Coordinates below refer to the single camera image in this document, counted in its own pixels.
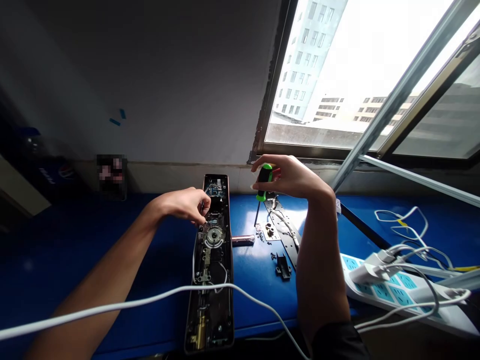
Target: building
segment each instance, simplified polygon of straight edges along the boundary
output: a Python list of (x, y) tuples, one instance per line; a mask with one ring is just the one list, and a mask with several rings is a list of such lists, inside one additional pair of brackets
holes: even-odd
[(313, 117), (313, 121), (318, 121), (325, 118), (335, 118), (344, 102), (343, 97), (322, 97), (318, 111)]
[[(395, 126), (399, 123), (403, 115), (407, 113), (412, 104), (415, 102), (415, 99), (418, 95), (411, 95), (407, 97), (406, 101), (400, 106), (397, 113), (391, 118), (391, 121), (388, 123), (390, 126)], [(386, 96), (377, 96), (377, 97), (366, 97), (363, 100), (363, 103), (358, 108), (353, 121), (359, 121), (364, 123), (369, 123), (375, 117), (375, 114), (384, 104), (384, 101), (387, 99)]]
[(347, 1), (298, 3), (273, 107), (276, 116), (292, 123), (311, 121), (304, 115)]

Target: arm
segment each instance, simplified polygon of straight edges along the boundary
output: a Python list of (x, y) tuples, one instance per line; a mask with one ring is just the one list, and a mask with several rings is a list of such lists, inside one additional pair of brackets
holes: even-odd
[(257, 182), (255, 190), (308, 200), (296, 268), (298, 322), (311, 344), (318, 329), (350, 320), (340, 260), (334, 191), (293, 156), (263, 155), (253, 165), (275, 164), (273, 182)]
[[(204, 203), (200, 214), (198, 206)], [(123, 236), (55, 310), (53, 316), (125, 301), (161, 220), (167, 215), (204, 224), (210, 198), (193, 187), (152, 200)], [(26, 359), (90, 359), (119, 311), (87, 317), (41, 332)]]

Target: green screwdriver handle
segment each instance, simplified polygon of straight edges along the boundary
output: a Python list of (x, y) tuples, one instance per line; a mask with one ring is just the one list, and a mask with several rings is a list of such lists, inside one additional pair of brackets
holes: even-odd
[[(272, 181), (272, 176), (273, 176), (272, 169), (273, 168), (270, 164), (264, 164), (260, 169), (260, 174), (258, 174), (258, 182), (259, 183), (271, 182)], [(266, 193), (267, 193), (266, 191), (258, 190), (258, 194), (256, 196), (256, 199), (259, 202), (263, 203), (266, 200), (266, 197), (265, 197)]]

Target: screwdriver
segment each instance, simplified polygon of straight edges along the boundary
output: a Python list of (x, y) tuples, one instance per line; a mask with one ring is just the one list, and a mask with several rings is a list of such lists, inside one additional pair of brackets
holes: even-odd
[[(270, 164), (264, 164), (260, 169), (260, 174), (258, 174), (259, 183), (268, 183), (272, 181), (272, 166)], [(259, 217), (260, 204), (266, 200), (266, 191), (258, 190), (256, 199), (258, 200), (258, 207), (256, 208), (255, 222), (253, 226), (257, 225), (257, 218)]]

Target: power strip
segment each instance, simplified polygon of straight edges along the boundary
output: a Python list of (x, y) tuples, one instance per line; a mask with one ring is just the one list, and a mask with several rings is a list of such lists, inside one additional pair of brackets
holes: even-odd
[[(387, 311), (400, 308), (404, 305), (415, 304), (410, 296), (413, 289), (426, 287), (425, 280), (420, 276), (398, 272), (390, 281), (377, 284), (357, 284), (350, 279), (350, 272), (358, 268), (364, 261), (357, 257), (340, 254), (342, 260), (343, 276), (347, 284), (347, 295), (355, 300)], [(431, 307), (411, 307), (399, 311), (397, 314), (410, 318), (427, 313)], [(480, 336), (479, 331), (457, 305), (442, 306), (435, 315), (419, 320), (422, 323), (458, 336)]]

